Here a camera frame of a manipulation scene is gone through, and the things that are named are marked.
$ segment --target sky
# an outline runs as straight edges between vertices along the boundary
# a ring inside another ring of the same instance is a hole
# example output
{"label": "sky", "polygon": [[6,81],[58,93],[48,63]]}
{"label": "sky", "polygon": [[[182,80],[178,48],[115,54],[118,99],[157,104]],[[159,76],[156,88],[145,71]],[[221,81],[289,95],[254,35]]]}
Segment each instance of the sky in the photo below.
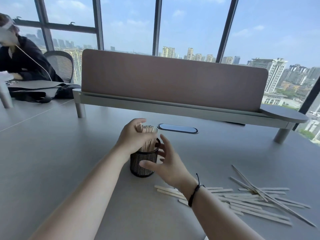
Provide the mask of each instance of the sky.
{"label": "sky", "polygon": [[[92,0],[44,0],[52,23],[94,27]],[[231,0],[162,0],[159,52],[217,56]],[[0,12],[38,21],[34,0],[0,0]],[[152,53],[155,0],[101,0],[105,49]],[[320,0],[239,0],[224,56],[284,58],[320,67]],[[21,27],[35,34],[37,28]],[[96,35],[52,30],[52,37],[97,46]]]}

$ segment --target pink fabric partition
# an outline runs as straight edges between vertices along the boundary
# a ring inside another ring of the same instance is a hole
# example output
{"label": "pink fabric partition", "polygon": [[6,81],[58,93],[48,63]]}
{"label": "pink fabric partition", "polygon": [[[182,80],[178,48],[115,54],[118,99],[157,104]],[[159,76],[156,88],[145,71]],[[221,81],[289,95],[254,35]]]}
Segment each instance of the pink fabric partition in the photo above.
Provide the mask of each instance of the pink fabric partition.
{"label": "pink fabric partition", "polygon": [[242,65],[86,49],[82,91],[258,112],[268,71]]}

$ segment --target black bag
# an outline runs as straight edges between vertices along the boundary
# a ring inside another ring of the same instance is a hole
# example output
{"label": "black bag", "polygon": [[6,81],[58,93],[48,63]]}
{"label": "black bag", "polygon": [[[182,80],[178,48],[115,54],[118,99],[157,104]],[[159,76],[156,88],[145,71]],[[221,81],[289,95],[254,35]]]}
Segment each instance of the black bag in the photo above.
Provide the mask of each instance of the black bag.
{"label": "black bag", "polygon": [[[30,90],[41,90],[56,88],[60,86],[54,97],[49,97],[45,92],[29,92]],[[49,103],[52,99],[73,99],[72,89],[81,88],[78,84],[65,84],[61,83],[54,87],[49,88],[16,88],[8,87],[10,96],[16,100],[26,101],[30,103]]]}

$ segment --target white headphone cable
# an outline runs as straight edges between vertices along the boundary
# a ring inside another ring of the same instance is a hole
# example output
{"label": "white headphone cable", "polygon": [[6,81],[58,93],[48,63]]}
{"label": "white headphone cable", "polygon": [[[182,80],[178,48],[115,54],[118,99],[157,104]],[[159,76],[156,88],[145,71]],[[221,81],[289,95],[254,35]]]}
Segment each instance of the white headphone cable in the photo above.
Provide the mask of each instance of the white headphone cable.
{"label": "white headphone cable", "polygon": [[[38,62],[36,62],[34,59],[32,59],[26,52],[24,52],[18,45],[16,45],[16,47],[18,47],[23,53],[25,53],[31,60],[33,60],[36,64],[38,64],[42,69],[44,69]],[[50,75],[49,75],[49,72],[47,72],[47,70],[46,69],[44,69],[45,70],[45,72],[48,74],[48,76],[49,76],[49,78],[50,78],[50,80],[52,81],[52,79],[51,79],[51,77],[50,77]]]}

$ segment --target hair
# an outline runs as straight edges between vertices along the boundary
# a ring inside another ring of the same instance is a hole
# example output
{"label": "hair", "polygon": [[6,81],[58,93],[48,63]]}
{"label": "hair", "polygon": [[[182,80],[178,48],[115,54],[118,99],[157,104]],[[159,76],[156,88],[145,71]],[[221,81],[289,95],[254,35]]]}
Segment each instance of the hair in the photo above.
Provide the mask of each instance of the hair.
{"label": "hair", "polygon": [[[0,27],[4,26],[8,21],[8,17],[5,14],[0,13]],[[8,30],[15,32],[16,34],[20,32],[20,29],[16,25],[12,25]]]}

